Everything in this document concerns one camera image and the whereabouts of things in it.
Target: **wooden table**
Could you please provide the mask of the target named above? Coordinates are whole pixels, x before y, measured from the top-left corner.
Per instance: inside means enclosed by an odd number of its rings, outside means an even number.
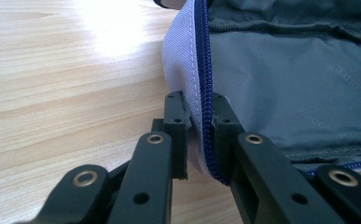
[[[0,223],[32,219],[71,169],[127,161],[162,118],[161,43],[177,12],[152,0],[0,1]],[[240,223],[229,189],[189,167],[173,223]]]

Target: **zipper teeth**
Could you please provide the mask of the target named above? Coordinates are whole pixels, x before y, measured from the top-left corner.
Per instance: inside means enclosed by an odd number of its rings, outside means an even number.
[[[202,93],[202,134],[203,134],[203,152],[206,161],[207,168],[210,175],[221,182],[224,185],[229,185],[229,180],[221,173],[218,168],[217,160],[215,159],[215,153],[212,147],[211,140],[211,122],[213,114],[213,83],[212,83],[212,66],[210,59],[210,41],[209,41],[209,27],[207,26],[208,22],[208,12],[207,12],[207,2],[206,0],[201,0],[201,9],[202,9],[202,41],[203,41],[203,66],[204,66],[204,76],[203,76],[203,90]]]
[[[356,169],[361,169],[361,161],[359,162],[354,162],[354,163],[349,163],[349,164],[344,164],[342,165],[343,167],[352,169],[352,170],[356,170]],[[307,174],[308,175],[315,175],[316,171],[308,171]]]

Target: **gray bag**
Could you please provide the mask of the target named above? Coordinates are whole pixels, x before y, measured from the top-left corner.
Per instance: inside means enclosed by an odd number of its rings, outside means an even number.
[[[361,0],[188,0],[162,60],[170,90],[190,105],[188,157],[202,173],[222,180],[213,91],[297,168],[361,169]]]

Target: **light wood surface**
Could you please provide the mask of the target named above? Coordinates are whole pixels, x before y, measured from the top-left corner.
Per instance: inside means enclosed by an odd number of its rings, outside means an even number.
[[[152,0],[0,0],[0,223],[32,219],[62,176],[127,161],[168,93]],[[229,189],[189,167],[173,223],[240,223]]]

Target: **white fabric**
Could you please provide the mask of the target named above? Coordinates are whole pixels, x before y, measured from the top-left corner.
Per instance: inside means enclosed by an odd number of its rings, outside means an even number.
[[[182,91],[191,111],[196,133],[188,142],[188,160],[209,175],[202,145],[201,89],[195,40],[194,0],[188,0],[175,17],[163,40],[162,60],[170,91]]]

